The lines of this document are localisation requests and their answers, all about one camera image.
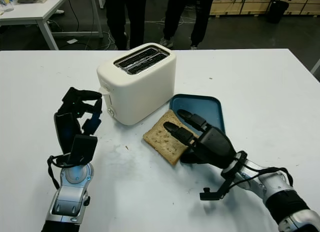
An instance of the gray floor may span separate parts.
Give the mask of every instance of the gray floor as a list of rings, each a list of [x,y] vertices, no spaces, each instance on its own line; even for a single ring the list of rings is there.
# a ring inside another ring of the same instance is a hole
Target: gray floor
[[[80,22],[79,31],[92,30],[92,8],[90,0],[70,0]],[[168,0],[147,0],[146,21],[161,21],[165,17]],[[75,31],[77,21],[68,1],[62,5],[65,15],[53,18],[64,31]],[[106,10],[99,9],[102,29],[108,32]],[[174,49],[188,49],[190,35],[196,14],[192,8],[186,8],[182,15],[175,38]],[[163,36],[163,23],[145,24],[145,42],[157,42]],[[0,35],[0,50],[46,50],[48,46],[37,26],[11,26]],[[108,35],[103,39],[92,37],[88,43],[90,49],[103,50],[109,43]],[[84,50],[89,37],[77,38],[78,44],[67,45],[70,38],[56,38],[61,50]],[[204,41],[199,49],[257,49],[289,48],[310,70],[320,58],[320,18],[284,17],[279,24],[269,24],[263,16],[211,18]]]

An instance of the bread slice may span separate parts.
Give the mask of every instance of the bread slice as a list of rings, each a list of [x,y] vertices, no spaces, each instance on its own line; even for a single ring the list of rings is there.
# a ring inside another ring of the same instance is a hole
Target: bread slice
[[[183,127],[192,132],[180,122],[173,110],[168,110],[152,127],[152,129],[143,135],[143,139],[166,160],[168,160],[170,164],[175,165],[180,156],[187,149],[187,146],[183,145],[177,139],[171,136],[171,134],[164,128],[165,122],[174,123],[175,125]]]

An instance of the plastic tray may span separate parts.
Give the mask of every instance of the plastic tray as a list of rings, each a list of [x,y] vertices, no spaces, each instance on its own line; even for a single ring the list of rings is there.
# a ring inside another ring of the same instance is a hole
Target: plastic tray
[[[224,119],[222,116],[221,103],[217,98],[207,96],[197,96],[188,94],[176,94],[170,101],[170,109],[174,111],[179,120],[196,134],[201,135],[201,132],[186,124],[177,114],[177,110],[185,109],[191,113],[197,113],[203,117],[209,124],[219,128],[223,133],[225,131]]]

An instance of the silver robotic arm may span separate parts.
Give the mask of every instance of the silver robotic arm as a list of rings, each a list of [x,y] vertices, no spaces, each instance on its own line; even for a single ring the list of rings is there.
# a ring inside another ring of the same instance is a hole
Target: silver robotic arm
[[[192,133],[166,122],[165,129],[189,147],[183,163],[209,163],[222,169],[225,179],[220,189],[210,192],[204,188],[201,200],[222,199],[231,188],[239,186],[259,196],[280,232],[320,232],[320,216],[309,209],[293,189],[293,178],[285,168],[261,167],[247,159],[244,151],[236,153],[230,140],[217,128],[197,114],[178,110],[178,115],[195,129],[203,132],[199,138]]]
[[[94,106],[83,103],[83,100],[96,100]],[[79,91],[70,88],[64,98],[63,105],[54,115],[54,123],[62,155],[50,156],[47,160],[48,173],[57,189],[42,232],[76,232],[82,223],[85,208],[90,203],[88,186],[94,176],[94,168],[90,164],[97,145],[94,134],[101,121],[101,94],[93,91]],[[85,112],[92,113],[82,130],[78,123]],[[61,168],[60,184],[56,181],[51,165]]]

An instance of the white toaster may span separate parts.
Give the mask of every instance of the white toaster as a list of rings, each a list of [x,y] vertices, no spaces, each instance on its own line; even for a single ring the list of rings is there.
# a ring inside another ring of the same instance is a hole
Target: white toaster
[[[97,75],[108,113],[133,125],[173,96],[176,56],[159,44],[147,43],[103,63]]]

